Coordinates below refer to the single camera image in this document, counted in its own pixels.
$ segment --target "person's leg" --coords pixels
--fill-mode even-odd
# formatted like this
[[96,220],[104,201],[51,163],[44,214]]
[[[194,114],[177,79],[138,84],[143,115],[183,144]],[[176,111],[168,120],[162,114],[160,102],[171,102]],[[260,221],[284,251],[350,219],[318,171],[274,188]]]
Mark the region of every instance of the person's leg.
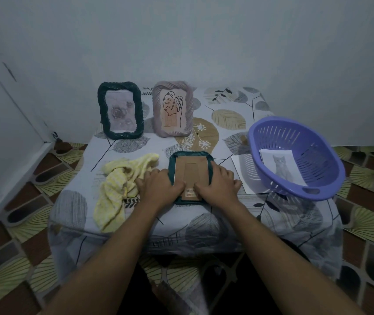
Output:
[[[283,242],[308,260],[296,245],[288,240],[283,240]],[[237,281],[230,283],[216,304],[212,314],[228,314],[232,312],[239,314],[251,312],[281,314],[247,254],[239,262],[236,274]]]
[[117,315],[168,314],[166,307],[152,292],[146,272],[137,264]]

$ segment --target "purple plastic basket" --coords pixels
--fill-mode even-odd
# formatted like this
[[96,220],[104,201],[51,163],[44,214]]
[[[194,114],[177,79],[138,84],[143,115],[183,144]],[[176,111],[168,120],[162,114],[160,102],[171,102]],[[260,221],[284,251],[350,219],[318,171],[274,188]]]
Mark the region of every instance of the purple plastic basket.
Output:
[[[322,201],[342,186],[342,161],[326,140],[312,129],[283,117],[265,117],[248,131],[248,142],[258,175],[268,189],[280,194]],[[261,161],[260,149],[292,150],[308,186],[294,184],[271,172]]]

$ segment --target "cat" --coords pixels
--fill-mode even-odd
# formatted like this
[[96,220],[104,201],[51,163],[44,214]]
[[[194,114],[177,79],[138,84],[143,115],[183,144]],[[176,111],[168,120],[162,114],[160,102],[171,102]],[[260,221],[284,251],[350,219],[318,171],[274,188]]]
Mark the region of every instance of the cat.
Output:
[[276,157],[273,155],[274,163],[276,164],[276,174],[285,180],[293,182],[292,174],[290,173],[288,167],[286,166],[285,157]]

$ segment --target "person's right arm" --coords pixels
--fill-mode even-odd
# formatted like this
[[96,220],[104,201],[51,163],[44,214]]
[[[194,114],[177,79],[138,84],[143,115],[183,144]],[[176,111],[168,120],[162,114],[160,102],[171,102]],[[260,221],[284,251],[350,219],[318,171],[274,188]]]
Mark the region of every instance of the person's right arm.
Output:
[[209,186],[196,191],[227,217],[283,314],[363,314],[333,281],[284,244],[238,200],[234,174],[214,162]]

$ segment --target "forearm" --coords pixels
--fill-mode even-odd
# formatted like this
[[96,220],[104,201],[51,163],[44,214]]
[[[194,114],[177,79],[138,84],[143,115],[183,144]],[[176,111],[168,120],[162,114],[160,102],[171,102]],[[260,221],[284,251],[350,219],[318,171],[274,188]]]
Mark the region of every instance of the forearm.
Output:
[[241,203],[224,211],[284,314],[363,314],[343,291],[258,222]]
[[158,212],[140,202],[130,217],[66,283],[44,314],[115,315]]

